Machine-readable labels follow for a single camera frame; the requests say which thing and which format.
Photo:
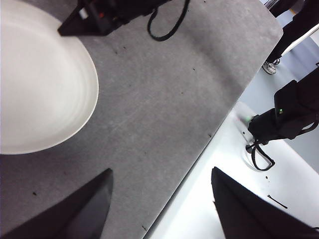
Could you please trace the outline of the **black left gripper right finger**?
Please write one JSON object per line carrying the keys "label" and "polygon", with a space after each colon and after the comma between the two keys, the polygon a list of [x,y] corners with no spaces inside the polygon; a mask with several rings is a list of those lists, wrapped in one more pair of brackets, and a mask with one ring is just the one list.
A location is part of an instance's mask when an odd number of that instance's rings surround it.
{"label": "black left gripper right finger", "polygon": [[211,171],[214,204],[227,239],[317,239],[319,232],[269,204],[218,167]]}

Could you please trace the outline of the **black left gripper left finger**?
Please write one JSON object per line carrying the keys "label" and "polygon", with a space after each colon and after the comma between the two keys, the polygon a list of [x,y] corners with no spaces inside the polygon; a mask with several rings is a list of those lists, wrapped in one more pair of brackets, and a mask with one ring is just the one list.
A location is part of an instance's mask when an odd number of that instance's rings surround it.
{"label": "black left gripper left finger", "polygon": [[113,170],[108,168],[1,238],[99,239],[110,210],[113,186]]}

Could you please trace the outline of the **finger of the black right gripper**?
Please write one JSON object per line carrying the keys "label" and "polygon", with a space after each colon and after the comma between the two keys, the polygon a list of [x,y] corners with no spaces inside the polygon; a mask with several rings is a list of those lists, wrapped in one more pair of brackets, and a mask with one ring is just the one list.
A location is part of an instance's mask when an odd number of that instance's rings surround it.
{"label": "finger of the black right gripper", "polygon": [[61,36],[98,35],[94,17],[83,5],[78,5],[58,28]]}

